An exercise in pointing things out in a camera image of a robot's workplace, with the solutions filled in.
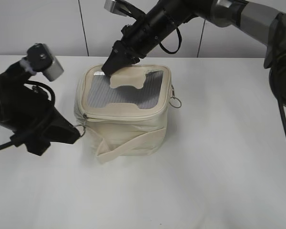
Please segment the right black silver robot arm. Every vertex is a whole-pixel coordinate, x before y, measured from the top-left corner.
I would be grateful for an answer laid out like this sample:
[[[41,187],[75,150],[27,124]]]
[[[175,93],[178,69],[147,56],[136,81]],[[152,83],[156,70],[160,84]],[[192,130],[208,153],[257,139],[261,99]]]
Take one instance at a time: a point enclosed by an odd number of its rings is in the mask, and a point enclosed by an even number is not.
[[[286,107],[286,13],[246,0],[160,0],[148,13],[124,0],[108,0],[104,7],[135,19],[122,28],[102,67],[107,76],[138,63],[181,24],[200,17],[221,28],[235,26],[266,46],[270,87]]]

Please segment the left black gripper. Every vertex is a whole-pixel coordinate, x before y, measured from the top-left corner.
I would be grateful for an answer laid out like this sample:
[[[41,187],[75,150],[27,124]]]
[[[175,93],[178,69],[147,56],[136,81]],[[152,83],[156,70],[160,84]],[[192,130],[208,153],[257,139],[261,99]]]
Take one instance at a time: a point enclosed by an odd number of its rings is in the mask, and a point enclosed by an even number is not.
[[[10,138],[16,147],[25,145],[28,152],[42,156],[51,143],[74,144],[79,131],[57,109],[50,105],[45,113],[28,127],[14,132]]]

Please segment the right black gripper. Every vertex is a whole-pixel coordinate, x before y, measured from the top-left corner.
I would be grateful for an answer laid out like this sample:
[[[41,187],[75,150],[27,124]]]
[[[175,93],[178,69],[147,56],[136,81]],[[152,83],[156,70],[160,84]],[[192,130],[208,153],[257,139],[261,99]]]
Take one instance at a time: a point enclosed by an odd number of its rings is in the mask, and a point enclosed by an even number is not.
[[[118,70],[138,63],[157,45],[167,54],[177,53],[162,45],[162,41],[173,31],[179,32],[178,25],[166,14],[147,14],[133,25],[125,26],[123,37],[114,43],[102,71],[111,77]]]

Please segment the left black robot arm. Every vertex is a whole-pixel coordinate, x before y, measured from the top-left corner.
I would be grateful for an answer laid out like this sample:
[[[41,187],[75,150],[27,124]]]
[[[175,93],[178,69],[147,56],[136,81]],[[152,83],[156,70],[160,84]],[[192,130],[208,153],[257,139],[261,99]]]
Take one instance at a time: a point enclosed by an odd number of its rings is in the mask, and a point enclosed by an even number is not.
[[[29,153],[41,156],[52,142],[72,145],[81,137],[55,108],[54,91],[31,81],[32,76],[20,62],[0,73],[0,126],[13,132],[0,150],[25,145]]]

